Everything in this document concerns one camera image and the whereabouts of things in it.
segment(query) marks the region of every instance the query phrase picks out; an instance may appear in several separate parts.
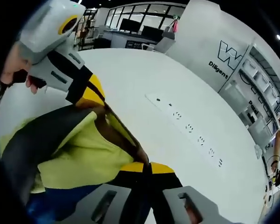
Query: hand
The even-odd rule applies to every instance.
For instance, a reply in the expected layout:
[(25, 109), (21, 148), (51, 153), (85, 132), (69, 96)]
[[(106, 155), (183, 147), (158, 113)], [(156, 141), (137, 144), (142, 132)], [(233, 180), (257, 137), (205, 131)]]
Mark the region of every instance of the hand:
[(105, 119), (105, 115), (106, 115), (106, 110), (104, 108), (104, 106), (102, 105), (99, 105), (99, 106), (96, 106), (96, 107), (93, 107), (92, 108), (92, 111), (94, 111), (96, 114), (97, 114), (97, 117), (98, 118), (101, 118), (101, 119)]
[[(16, 71), (24, 69), (29, 72), (30, 68), (31, 63), (21, 58), (19, 44), (15, 43), (6, 58), (0, 81), (4, 84), (11, 84)], [(29, 75), (27, 76), (26, 86), (31, 89), (33, 94), (36, 94), (38, 88), (32, 83), (31, 76)]]

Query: white table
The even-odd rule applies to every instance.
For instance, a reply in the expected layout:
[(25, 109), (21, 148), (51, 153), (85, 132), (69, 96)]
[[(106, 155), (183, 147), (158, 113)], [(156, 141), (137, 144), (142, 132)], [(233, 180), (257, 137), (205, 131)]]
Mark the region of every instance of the white table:
[[(98, 75), (106, 101), (147, 152), (150, 161), (170, 166), (219, 207), (232, 222), (257, 223), (263, 208), (265, 171), (254, 141), (228, 104), (190, 70), (164, 54), (136, 49), (79, 52)], [(221, 177), (192, 142), (145, 97), (163, 92), (200, 128), (228, 162)], [(148, 224), (155, 223), (152, 211)]]

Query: shelf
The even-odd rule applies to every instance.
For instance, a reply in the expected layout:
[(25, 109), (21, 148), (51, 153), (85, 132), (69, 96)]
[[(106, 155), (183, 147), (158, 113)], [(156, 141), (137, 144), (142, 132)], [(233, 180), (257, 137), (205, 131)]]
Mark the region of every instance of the shelf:
[(249, 67), (249, 75), (251, 77), (254, 77), (256, 75), (256, 73), (258, 72), (258, 69), (256, 68), (256, 66), (254, 65), (254, 62), (251, 62), (251, 59), (249, 58), (249, 56), (247, 56), (247, 58), (245, 59), (244, 63), (243, 63), (243, 68), (246, 69), (246, 67)]
[(277, 94), (280, 96), (280, 71), (277, 73), (269, 63), (266, 55), (263, 55), (258, 47), (254, 44), (251, 48), (247, 59), (251, 60), (258, 71), (262, 71), (262, 73), (266, 74), (271, 81), (274, 90), (277, 91)]
[(268, 98), (266, 97), (265, 93), (262, 91), (261, 87), (259, 86), (259, 84), (254, 80), (254, 78), (252, 78), (249, 73), (243, 68), (241, 67), (239, 69), (240, 71), (242, 71), (245, 75), (245, 78), (249, 80), (249, 82), (257, 89), (257, 91), (259, 92), (259, 94), (261, 95), (261, 97), (264, 100), (264, 104), (267, 106), (267, 108), (270, 110), (270, 113), (273, 115), (273, 118), (275, 120), (275, 123), (277, 125), (277, 127), (280, 127), (280, 123), (277, 119), (277, 115), (275, 113), (275, 110), (273, 108), (273, 106), (269, 103)]

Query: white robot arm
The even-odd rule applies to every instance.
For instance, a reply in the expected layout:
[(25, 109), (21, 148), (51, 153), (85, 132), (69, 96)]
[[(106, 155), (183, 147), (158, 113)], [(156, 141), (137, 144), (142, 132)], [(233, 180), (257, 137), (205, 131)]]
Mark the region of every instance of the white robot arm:
[(84, 66), (69, 38), (84, 11), (83, 5), (70, 0), (49, 0), (30, 18), (21, 31), (19, 46), (21, 57), (32, 63), (31, 76), (47, 86), (69, 90)]

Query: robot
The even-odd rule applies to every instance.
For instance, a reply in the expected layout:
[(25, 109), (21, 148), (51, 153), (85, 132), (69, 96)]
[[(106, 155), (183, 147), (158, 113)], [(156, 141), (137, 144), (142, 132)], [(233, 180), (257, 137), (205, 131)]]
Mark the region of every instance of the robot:
[[(29, 74), (41, 80), (38, 87), (46, 84), (67, 92), (72, 104), (91, 99), (104, 105), (97, 77), (72, 47), (72, 32), (84, 11), (83, 5), (70, 0), (49, 0), (21, 31), (20, 52), (32, 63)], [(157, 223), (231, 223), (220, 216), (215, 203), (192, 187), (183, 187), (171, 168), (153, 162), (148, 168), (138, 163), (122, 168), (113, 181), (84, 197), (60, 223), (140, 224), (150, 208)]]

